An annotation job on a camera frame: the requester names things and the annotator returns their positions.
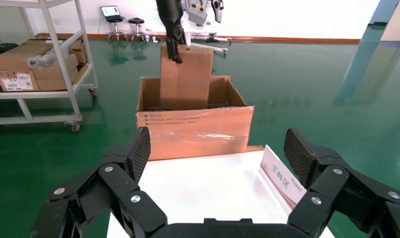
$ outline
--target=stool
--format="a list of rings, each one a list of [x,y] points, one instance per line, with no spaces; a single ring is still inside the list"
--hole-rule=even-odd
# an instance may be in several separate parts
[[[124,38],[126,39],[126,42],[127,43],[129,42],[129,40],[127,39],[127,36],[123,32],[118,31],[118,28],[117,28],[117,22],[122,22],[124,19],[125,19],[125,17],[121,17],[121,18],[118,18],[118,19],[107,19],[109,24],[111,24],[111,23],[114,24],[114,28],[115,28],[115,31],[111,32],[111,34],[108,36],[108,40],[111,40],[113,36],[117,36],[117,41],[119,43],[120,42],[120,36],[124,36]]]
[[[132,41],[134,40],[134,37],[136,36],[136,39],[141,36],[143,37],[143,41],[145,41],[145,36],[147,35],[146,33],[143,33],[140,31],[140,25],[144,23],[143,19],[140,19],[138,17],[131,18],[129,19],[130,24],[135,24],[135,32],[131,33],[130,36],[132,37]]]

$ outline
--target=green floor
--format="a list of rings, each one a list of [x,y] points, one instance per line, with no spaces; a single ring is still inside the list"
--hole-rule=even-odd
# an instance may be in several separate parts
[[[127,45],[119,53],[102,40],[90,46],[100,87],[94,101],[86,90],[77,94],[81,132],[61,123],[0,126],[0,238],[27,237],[46,191],[136,130],[139,78],[159,75],[160,48]],[[400,189],[400,44],[233,43],[226,59],[215,55],[213,73],[231,75],[256,106],[250,145],[268,144],[284,159],[285,132],[296,127],[356,170]],[[36,114],[71,107],[67,100],[29,101]],[[15,101],[0,102],[0,115],[18,110]],[[104,238],[108,216],[95,219],[85,237]],[[329,226],[336,237],[365,237],[341,214]]]

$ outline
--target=red baseboard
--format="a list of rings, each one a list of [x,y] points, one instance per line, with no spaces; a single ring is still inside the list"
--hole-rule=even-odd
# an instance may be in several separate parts
[[[58,33],[58,37],[67,38],[72,36],[71,33]],[[49,33],[39,33],[35,37],[49,37]],[[162,39],[166,39],[165,35],[151,35],[158,36]],[[88,38],[106,39],[108,34],[87,34]],[[303,43],[359,43],[360,39],[327,39],[327,38],[289,38],[289,37],[256,37],[256,36],[217,36],[223,38],[232,38],[235,41],[279,41],[279,42],[303,42]]]

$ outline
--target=cart wheel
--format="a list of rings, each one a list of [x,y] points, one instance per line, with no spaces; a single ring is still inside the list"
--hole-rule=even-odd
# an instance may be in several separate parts
[[[71,125],[71,131],[72,131],[73,133],[79,132],[79,131],[80,131],[80,125],[79,125],[79,124]]]
[[[96,91],[93,89],[89,89],[89,93],[92,97],[96,97]]]

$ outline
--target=white shelf cart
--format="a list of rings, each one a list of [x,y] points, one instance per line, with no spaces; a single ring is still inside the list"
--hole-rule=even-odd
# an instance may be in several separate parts
[[[98,81],[96,79],[95,69],[93,67],[92,54],[90,52],[90,47],[87,39],[86,29],[83,22],[83,15],[81,11],[81,6],[79,0],[74,0],[77,15],[80,23],[80,30],[77,31],[74,35],[64,41],[61,45],[59,44],[57,34],[54,29],[53,20],[51,18],[49,8],[53,6],[60,5],[62,3],[69,2],[71,0],[17,0],[17,1],[7,1],[0,0],[0,6],[15,6],[15,7],[23,7],[23,8],[40,8],[42,9],[42,13],[47,24],[51,39],[53,41],[53,46],[55,53],[57,55],[59,65],[61,68],[61,72],[63,73],[65,83],[67,86],[66,91],[55,91],[55,92],[0,92],[0,100],[1,99],[16,99],[20,105],[20,108],[23,111],[23,117],[9,117],[9,118],[0,118],[1,124],[25,124],[25,123],[41,123],[41,122],[64,122],[71,125],[71,129],[73,132],[77,132],[80,129],[79,121],[82,120],[82,116],[80,114],[80,109],[76,101],[76,93],[80,88],[89,89],[89,92],[92,96],[95,96],[95,89],[98,87]],[[86,42],[86,52],[88,57],[87,62],[87,70],[83,74],[83,77],[77,84],[72,84],[72,80],[69,78],[69,74],[67,72],[66,64],[64,62],[64,58],[61,55],[61,50],[67,49],[75,40],[79,37],[83,36],[84,41]],[[87,76],[93,72],[93,83],[84,83]],[[28,107],[26,106],[25,99],[44,99],[44,98],[69,98],[71,101],[71,105],[73,106],[74,114],[72,115],[52,115],[52,116],[32,116]]]

